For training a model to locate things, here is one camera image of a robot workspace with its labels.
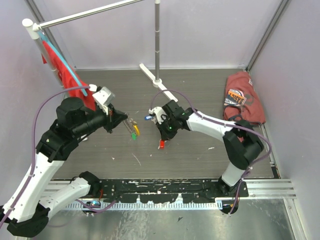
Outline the large keyring with yellow handle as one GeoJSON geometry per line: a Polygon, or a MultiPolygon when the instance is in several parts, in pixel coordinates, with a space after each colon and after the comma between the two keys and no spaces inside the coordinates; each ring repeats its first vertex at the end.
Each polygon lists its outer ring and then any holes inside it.
{"type": "Polygon", "coordinates": [[[140,136],[140,130],[138,128],[138,123],[133,120],[128,113],[125,113],[127,118],[123,121],[126,129],[129,131],[130,136],[133,140],[136,140],[140,136]]]}

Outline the red key tag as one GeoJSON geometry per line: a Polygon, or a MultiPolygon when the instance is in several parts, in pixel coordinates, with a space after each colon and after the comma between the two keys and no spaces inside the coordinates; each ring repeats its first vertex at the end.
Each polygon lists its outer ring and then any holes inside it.
{"type": "Polygon", "coordinates": [[[159,149],[159,150],[163,150],[163,149],[165,148],[165,144],[166,144],[166,141],[165,141],[165,140],[160,139],[160,140],[159,140],[159,146],[158,146],[158,149],[159,149]]]}

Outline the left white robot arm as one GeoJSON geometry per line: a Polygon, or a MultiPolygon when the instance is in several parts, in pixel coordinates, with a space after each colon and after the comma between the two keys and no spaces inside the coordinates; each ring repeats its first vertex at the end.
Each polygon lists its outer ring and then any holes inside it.
{"type": "Polygon", "coordinates": [[[33,238],[68,204],[81,197],[95,198],[100,194],[100,179],[85,171],[56,193],[42,196],[53,175],[79,146],[81,137],[99,128],[111,133],[128,118],[112,104],[106,111],[99,107],[91,110],[78,97],[64,99],[56,109],[56,116],[35,148],[34,166],[11,199],[0,207],[0,218],[8,224],[7,230],[13,236],[33,238]]]}

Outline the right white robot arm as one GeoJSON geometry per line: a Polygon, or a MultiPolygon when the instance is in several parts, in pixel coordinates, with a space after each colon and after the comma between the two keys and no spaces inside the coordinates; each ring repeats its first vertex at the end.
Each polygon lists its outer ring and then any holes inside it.
{"type": "Polygon", "coordinates": [[[246,120],[220,120],[189,107],[183,109],[174,100],[148,110],[160,132],[161,141],[172,140],[178,130],[199,132],[224,143],[229,164],[218,179],[218,189],[225,197],[237,191],[237,185],[249,165],[264,150],[264,145],[246,120]]]}

